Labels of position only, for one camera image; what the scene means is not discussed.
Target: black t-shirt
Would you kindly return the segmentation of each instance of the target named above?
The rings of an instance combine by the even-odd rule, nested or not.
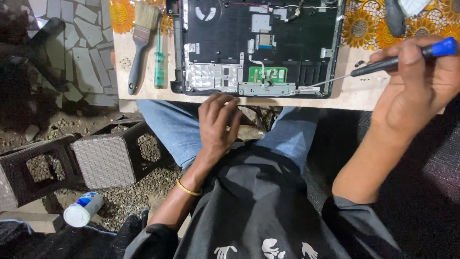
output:
[[[401,258],[368,205],[330,197],[322,217],[290,159],[264,147],[232,150],[213,169],[187,231],[146,227],[125,259]]]

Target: tiled floor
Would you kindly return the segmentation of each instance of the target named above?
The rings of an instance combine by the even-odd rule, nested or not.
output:
[[[15,0],[2,1],[4,12],[11,12]],[[57,92],[56,103],[84,99],[90,105],[116,106],[118,104],[116,72],[110,61],[113,51],[113,30],[107,0],[22,0],[21,10],[29,14],[28,34],[33,37],[52,17],[66,23],[66,29],[55,40],[46,44],[48,64],[56,74],[65,78],[70,88],[64,94]],[[30,71],[33,88],[53,88],[36,70]]]

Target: gold bangle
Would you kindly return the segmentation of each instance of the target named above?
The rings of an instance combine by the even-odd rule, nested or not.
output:
[[[188,193],[188,194],[191,194],[191,195],[194,195],[194,196],[200,196],[200,195],[203,193],[203,189],[200,189],[200,192],[199,192],[199,193],[190,191],[189,189],[185,188],[185,187],[179,182],[179,179],[177,179],[176,183],[177,183],[177,185],[178,185],[182,190],[184,190],[184,192],[186,192],[186,193]]]

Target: paint brush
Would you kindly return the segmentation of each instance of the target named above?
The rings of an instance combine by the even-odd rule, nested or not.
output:
[[[136,45],[136,55],[132,62],[128,80],[128,93],[133,95],[139,87],[144,64],[145,52],[149,44],[150,34],[158,22],[160,10],[158,7],[144,1],[136,1],[134,9],[136,25],[132,34],[132,40]]]

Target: blue jeans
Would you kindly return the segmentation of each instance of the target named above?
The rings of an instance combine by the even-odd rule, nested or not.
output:
[[[163,100],[138,100],[138,107],[150,128],[186,167],[201,149],[198,107],[201,104]],[[267,134],[254,145],[267,147],[290,158],[303,171],[318,121],[316,108],[284,107]]]

